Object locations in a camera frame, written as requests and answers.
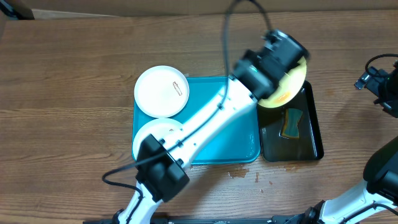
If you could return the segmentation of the yellow-green rimmed plate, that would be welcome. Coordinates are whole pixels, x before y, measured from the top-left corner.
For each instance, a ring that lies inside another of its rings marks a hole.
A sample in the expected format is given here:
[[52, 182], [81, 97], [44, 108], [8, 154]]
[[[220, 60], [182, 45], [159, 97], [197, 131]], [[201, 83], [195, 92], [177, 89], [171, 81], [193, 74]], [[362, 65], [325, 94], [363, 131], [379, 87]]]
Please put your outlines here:
[[287, 104], [300, 91], [307, 74], [307, 60], [302, 57], [298, 65], [288, 71], [279, 81], [279, 87], [267, 99], [261, 99], [258, 105], [264, 108], [278, 108]]

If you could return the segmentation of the green yellow sponge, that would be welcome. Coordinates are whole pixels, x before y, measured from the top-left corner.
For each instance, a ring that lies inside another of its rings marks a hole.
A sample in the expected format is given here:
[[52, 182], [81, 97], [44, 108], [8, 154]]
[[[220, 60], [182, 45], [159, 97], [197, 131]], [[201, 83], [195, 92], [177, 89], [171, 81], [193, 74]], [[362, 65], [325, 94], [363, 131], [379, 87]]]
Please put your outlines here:
[[298, 139], [299, 123], [302, 119], [303, 111], [296, 108], [285, 110], [284, 123], [280, 135], [287, 139]]

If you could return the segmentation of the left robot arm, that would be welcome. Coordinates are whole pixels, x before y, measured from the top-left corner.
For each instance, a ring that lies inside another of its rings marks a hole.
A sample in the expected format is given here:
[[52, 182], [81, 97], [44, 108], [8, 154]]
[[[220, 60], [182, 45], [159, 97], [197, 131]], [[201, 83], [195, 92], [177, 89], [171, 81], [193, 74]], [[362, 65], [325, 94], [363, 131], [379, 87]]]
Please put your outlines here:
[[189, 182], [185, 170], [198, 153], [230, 122], [274, 95], [280, 81], [305, 65], [308, 50], [293, 37], [272, 30], [262, 50], [247, 50], [221, 89], [179, 130], [143, 139], [134, 167], [135, 193], [117, 223], [149, 223], [162, 202], [174, 198]]

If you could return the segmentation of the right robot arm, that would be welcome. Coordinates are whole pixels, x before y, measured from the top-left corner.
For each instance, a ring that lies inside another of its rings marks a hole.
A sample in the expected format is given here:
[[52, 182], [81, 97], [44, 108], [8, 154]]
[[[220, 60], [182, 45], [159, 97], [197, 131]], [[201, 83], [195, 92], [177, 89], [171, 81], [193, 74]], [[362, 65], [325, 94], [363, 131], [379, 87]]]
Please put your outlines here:
[[[377, 96], [375, 104], [397, 117], [397, 66], [391, 73], [371, 67], [354, 84]], [[321, 201], [286, 223], [359, 223], [388, 210], [397, 215], [397, 138], [376, 151], [368, 160], [363, 180], [339, 197]]]

